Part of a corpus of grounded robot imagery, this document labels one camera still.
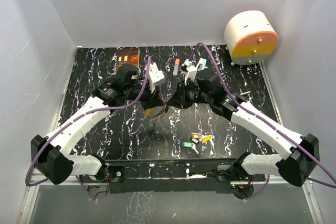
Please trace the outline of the large keyring with yellow handle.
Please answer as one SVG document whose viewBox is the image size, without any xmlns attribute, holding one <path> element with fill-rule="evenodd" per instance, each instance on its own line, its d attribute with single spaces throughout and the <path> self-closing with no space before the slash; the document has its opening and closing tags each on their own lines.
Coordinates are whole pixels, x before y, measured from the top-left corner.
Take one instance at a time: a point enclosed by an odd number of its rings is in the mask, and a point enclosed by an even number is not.
<svg viewBox="0 0 336 224">
<path fill-rule="evenodd" d="M 156 122 L 164 117 L 169 110 L 169 106 L 165 103 L 162 106 L 147 109 L 145 116 L 152 122 Z"/>
</svg>

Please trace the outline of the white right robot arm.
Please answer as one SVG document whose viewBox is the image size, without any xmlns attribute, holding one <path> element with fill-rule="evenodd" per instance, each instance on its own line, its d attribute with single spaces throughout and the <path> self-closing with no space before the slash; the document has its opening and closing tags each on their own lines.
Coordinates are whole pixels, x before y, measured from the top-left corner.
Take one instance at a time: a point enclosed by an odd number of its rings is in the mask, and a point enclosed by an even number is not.
<svg viewBox="0 0 336 224">
<path fill-rule="evenodd" d="M 312 135 L 302 136 L 284 128 L 256 109 L 244 96 L 229 95 L 219 76 L 205 69 L 196 81 L 181 81 L 168 100 L 168 106 L 187 109 L 194 103 L 208 104 L 212 111 L 239 125 L 272 147 L 270 155 L 242 154 L 230 168 L 232 175 L 247 180 L 251 175 L 280 176 L 294 186 L 302 186 L 319 160 L 319 141 Z"/>
</svg>

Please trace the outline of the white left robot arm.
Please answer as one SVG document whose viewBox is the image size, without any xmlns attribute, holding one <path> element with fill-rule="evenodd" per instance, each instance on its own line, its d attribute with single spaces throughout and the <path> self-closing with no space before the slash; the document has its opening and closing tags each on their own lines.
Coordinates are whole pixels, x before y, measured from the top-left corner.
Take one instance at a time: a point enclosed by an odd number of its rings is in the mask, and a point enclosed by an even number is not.
<svg viewBox="0 0 336 224">
<path fill-rule="evenodd" d="M 75 156 L 75 145 L 101 120 L 114 111 L 125 110 L 141 102 L 144 109 L 162 106 L 158 87 L 165 76 L 155 63 L 148 63 L 143 78 L 138 67 L 123 64 L 117 73 L 105 79 L 86 103 L 59 128 L 42 137 L 36 135 L 30 143 L 31 166 L 40 171 L 54 185 L 69 176 L 89 175 L 96 181 L 108 177 L 104 161 L 93 156 Z"/>
</svg>

